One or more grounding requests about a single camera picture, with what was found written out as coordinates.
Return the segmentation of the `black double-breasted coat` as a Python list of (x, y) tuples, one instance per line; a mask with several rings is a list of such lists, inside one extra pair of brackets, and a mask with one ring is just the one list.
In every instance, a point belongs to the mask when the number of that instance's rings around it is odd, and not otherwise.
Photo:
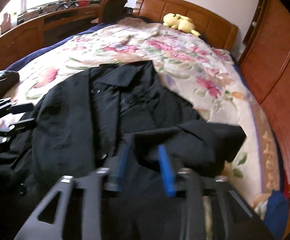
[(159, 146), (205, 177), (221, 173), (246, 135), (240, 126), (206, 122), (192, 104), (161, 85), (152, 61), (103, 64), (57, 84), (0, 156), (0, 239), (13, 239), (63, 175), (88, 175), (128, 150), (118, 198), (104, 231), (114, 239), (179, 239), (182, 201), (163, 189)]

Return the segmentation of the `folded blue garment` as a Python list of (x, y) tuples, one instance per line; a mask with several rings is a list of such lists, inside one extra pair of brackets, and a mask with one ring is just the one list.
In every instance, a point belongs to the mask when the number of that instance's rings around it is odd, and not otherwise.
[(286, 197), (280, 191), (272, 191), (268, 198), (264, 224), (270, 230), (274, 239), (283, 239), (289, 218), (289, 205)]

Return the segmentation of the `long wooden desk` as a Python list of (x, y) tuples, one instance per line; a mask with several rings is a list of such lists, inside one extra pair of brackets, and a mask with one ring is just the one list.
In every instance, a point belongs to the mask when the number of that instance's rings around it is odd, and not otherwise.
[(0, 70), (32, 52), (55, 43), (57, 29), (77, 21), (98, 18), (100, 5), (51, 12), (28, 20), (0, 36)]

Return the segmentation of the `floral bed blanket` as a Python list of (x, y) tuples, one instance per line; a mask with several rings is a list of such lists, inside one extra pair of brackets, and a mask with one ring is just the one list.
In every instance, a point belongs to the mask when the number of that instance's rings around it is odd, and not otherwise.
[(6, 96), (37, 103), (73, 74), (103, 63), (141, 60), (152, 61), (162, 84), (189, 101), (206, 121), (243, 128), (247, 138), (223, 174), (264, 218), (272, 192), (280, 190), (277, 146), (264, 111), (227, 50), (161, 23), (128, 17), (76, 34), (31, 60)]

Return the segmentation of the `red basket on desk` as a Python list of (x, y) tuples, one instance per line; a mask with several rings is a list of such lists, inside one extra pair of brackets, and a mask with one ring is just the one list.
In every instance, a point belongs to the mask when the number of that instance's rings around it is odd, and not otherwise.
[(87, 0), (81, 0), (81, 1), (78, 1), (77, 4), (80, 6), (80, 7), (86, 7), (90, 4), (90, 1), (87, 1)]

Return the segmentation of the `wooden louvered wardrobe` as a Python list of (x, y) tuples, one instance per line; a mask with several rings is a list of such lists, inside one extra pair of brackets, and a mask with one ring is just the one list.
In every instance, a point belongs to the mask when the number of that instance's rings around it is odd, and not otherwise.
[(279, 0), (263, 0), (240, 66), (278, 140), (290, 194), (290, 13)]

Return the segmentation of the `wooden chair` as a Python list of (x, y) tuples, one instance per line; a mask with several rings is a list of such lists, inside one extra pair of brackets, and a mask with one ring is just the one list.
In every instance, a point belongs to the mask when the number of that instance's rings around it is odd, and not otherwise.
[(128, 0), (103, 0), (98, 13), (98, 23), (111, 23), (116, 20), (127, 3)]

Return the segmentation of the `yellow plush toy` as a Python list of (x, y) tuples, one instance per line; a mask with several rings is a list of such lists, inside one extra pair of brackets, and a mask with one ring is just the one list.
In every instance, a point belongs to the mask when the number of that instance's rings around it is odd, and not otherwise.
[(195, 30), (192, 19), (187, 16), (168, 13), (163, 17), (163, 25), (184, 33), (193, 34), (196, 37), (201, 35)]

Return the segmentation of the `wooden bed headboard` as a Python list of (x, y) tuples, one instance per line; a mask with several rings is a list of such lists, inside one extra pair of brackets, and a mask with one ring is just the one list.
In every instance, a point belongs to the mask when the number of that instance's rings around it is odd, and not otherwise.
[(160, 23), (168, 13), (191, 18), (195, 29), (210, 46), (228, 51), (233, 49), (238, 27), (201, 6), (184, 0), (136, 0), (133, 9), (133, 15)]

